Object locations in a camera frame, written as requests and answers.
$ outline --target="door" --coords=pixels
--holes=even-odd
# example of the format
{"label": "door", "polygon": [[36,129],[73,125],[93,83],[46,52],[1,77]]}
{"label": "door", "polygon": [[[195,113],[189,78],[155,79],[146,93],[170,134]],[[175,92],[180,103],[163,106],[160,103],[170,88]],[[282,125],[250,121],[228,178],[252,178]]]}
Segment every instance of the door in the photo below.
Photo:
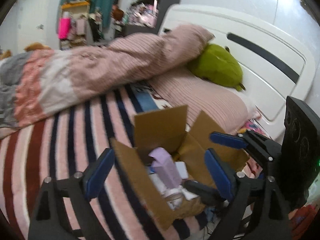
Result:
{"label": "door", "polygon": [[18,53],[34,42],[45,45],[49,0],[19,0]]}

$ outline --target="screw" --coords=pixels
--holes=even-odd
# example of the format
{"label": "screw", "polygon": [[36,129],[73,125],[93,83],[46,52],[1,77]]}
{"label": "screw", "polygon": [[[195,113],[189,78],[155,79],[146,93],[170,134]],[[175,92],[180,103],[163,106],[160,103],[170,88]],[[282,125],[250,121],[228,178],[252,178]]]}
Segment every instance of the screw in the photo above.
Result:
{"label": "screw", "polygon": [[245,174],[242,171],[238,171],[237,176],[238,176],[238,178],[244,178]]}
{"label": "screw", "polygon": [[276,181],[276,179],[275,179],[274,176],[268,176],[268,180],[269,180],[270,182],[275,182],[275,181]]}
{"label": "screw", "polygon": [[49,182],[51,182],[51,177],[46,177],[45,179],[44,179],[44,183],[49,183]]}
{"label": "screw", "polygon": [[81,178],[83,175],[83,173],[81,171],[77,171],[73,176],[76,178],[76,179],[79,179]]}

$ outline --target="lavender package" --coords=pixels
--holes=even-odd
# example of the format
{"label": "lavender package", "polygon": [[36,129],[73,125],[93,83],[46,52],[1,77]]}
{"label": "lavender package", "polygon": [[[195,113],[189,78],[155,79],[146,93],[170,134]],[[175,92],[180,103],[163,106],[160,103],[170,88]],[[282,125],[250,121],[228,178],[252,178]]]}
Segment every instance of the lavender package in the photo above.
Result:
{"label": "lavender package", "polygon": [[158,174],[165,186],[167,188],[179,187],[182,179],[171,155],[164,148],[158,147],[149,153],[149,156],[155,159],[151,167]]}

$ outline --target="headboard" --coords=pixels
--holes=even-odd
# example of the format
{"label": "headboard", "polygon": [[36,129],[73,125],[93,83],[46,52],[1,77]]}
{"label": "headboard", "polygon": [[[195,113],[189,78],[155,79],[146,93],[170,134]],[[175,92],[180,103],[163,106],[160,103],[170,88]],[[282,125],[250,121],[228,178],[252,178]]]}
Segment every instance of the headboard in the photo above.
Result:
{"label": "headboard", "polygon": [[227,46],[242,67],[247,95],[262,114],[258,120],[276,139],[284,131],[287,96],[304,100],[316,72],[311,52],[298,40],[251,15],[203,5],[173,5],[160,33],[178,25],[201,25]]}

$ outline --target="green plush toy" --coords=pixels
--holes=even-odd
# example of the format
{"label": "green plush toy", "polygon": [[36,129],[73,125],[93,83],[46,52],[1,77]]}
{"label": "green plush toy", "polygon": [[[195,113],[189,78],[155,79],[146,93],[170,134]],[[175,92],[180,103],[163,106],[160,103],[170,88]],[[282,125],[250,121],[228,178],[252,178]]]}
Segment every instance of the green plush toy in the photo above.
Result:
{"label": "green plush toy", "polygon": [[236,59],[223,47],[209,44],[202,54],[188,64],[197,77],[208,79],[221,86],[243,89],[242,69]]}

